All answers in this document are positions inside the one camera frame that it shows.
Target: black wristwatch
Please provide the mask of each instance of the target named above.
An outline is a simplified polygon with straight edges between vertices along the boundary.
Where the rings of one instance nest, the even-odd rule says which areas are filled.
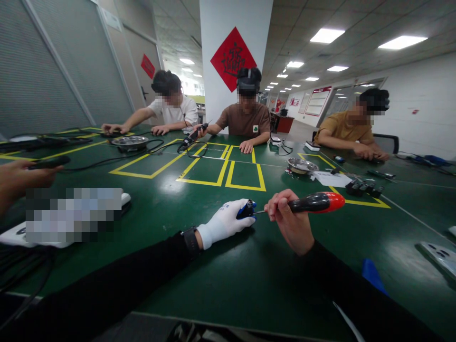
[[[180,233],[184,237],[185,244],[187,245],[187,249],[189,250],[192,260],[200,255],[200,247],[198,246],[195,231],[196,226],[193,226],[189,230]]]

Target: black sleeve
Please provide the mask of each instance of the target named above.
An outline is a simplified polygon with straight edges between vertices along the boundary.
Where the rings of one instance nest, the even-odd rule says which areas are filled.
[[[299,258],[304,271],[369,341],[443,341],[424,323],[377,290],[318,241]]]
[[[0,341],[90,341],[184,269],[180,233],[141,249],[46,296],[0,332]]]

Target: chair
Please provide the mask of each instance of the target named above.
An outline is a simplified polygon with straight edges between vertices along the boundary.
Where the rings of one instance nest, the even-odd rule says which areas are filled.
[[[399,138],[395,135],[385,135],[385,134],[376,134],[374,133],[375,143],[380,146],[380,148],[392,154],[397,154],[399,151]]]

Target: hand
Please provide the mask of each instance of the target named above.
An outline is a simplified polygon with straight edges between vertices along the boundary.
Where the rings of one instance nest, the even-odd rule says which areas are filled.
[[[56,173],[63,169],[63,166],[58,166],[54,169],[27,170],[35,164],[18,160],[0,166],[0,194],[9,201],[15,201],[25,195],[26,189],[48,188],[54,182]]]
[[[106,134],[113,134],[115,131],[120,131],[121,134],[125,134],[128,133],[131,128],[125,125],[104,123],[101,125],[101,129]]]
[[[245,154],[252,153],[253,144],[250,140],[245,140],[244,142],[241,143],[241,145],[239,146],[239,149],[241,150],[242,153],[245,153]]]
[[[155,126],[154,128],[152,128],[153,135],[165,135],[169,131],[170,131],[170,129],[168,127],[166,127],[166,125]]]
[[[299,199],[290,189],[274,195],[265,205],[271,222],[277,222],[287,244],[299,256],[306,254],[315,243],[306,212],[292,213],[288,202]]]
[[[204,249],[208,249],[214,242],[228,238],[255,223],[257,218],[253,216],[236,219],[247,201],[247,199],[239,199],[225,203],[207,224],[200,225],[197,228]]]
[[[372,160],[372,158],[374,157],[373,149],[362,143],[355,143],[355,147],[353,147],[353,151],[355,152],[355,154],[358,157],[361,157],[363,159]]]
[[[198,127],[202,126],[203,124],[198,124],[196,126],[193,126],[193,131],[196,131],[198,129]],[[205,130],[200,130],[198,132],[198,139],[199,138],[202,138],[203,136],[205,136],[206,134],[208,133],[208,129],[206,128]]]
[[[386,152],[381,151],[381,150],[375,151],[374,157],[377,158],[378,160],[381,160],[382,162],[383,161],[386,162],[390,158],[389,154],[387,154]]]

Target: mustard yellow t-shirt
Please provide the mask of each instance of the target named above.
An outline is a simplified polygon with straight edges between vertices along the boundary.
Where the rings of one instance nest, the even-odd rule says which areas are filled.
[[[321,130],[327,129],[331,131],[331,136],[334,138],[352,141],[357,140],[374,140],[372,135],[372,125],[348,125],[346,112],[334,113],[327,117],[320,126],[318,133],[315,136],[315,142],[318,142],[318,136]]]

